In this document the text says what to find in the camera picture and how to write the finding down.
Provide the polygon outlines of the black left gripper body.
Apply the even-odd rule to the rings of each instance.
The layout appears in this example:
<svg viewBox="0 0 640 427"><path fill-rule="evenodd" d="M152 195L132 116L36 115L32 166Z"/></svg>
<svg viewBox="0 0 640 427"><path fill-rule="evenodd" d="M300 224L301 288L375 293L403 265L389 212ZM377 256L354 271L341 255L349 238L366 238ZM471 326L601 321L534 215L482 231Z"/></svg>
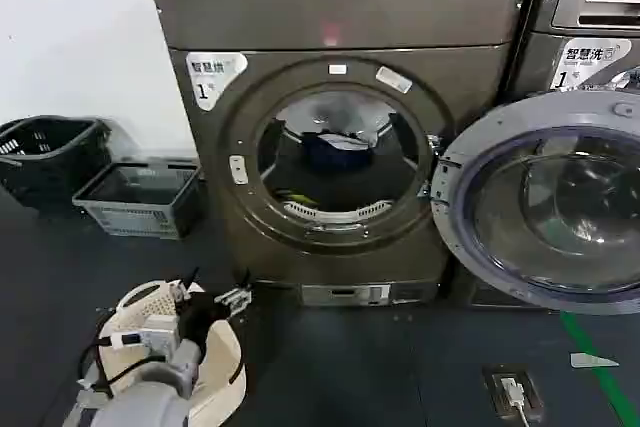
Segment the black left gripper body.
<svg viewBox="0 0 640 427"><path fill-rule="evenodd" d="M178 330L182 339L205 344L211 326L231 316L231 308L213 294L194 292L177 305Z"/></svg>

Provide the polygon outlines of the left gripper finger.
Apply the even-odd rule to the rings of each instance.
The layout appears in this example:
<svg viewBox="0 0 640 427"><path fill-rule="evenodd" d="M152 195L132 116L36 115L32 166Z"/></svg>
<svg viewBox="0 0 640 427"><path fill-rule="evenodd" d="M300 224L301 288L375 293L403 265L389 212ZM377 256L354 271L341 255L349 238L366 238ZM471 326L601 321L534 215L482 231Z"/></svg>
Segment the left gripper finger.
<svg viewBox="0 0 640 427"><path fill-rule="evenodd" d="M251 273L246 271L233 289L214 298L214 305L222 318L232 318L243 312L252 298Z"/></svg>
<svg viewBox="0 0 640 427"><path fill-rule="evenodd" d="M188 301L194 293L201 292L201 286L196 282L199 274L199 268L195 267L186 274L168 282L171 295L176 305Z"/></svg>

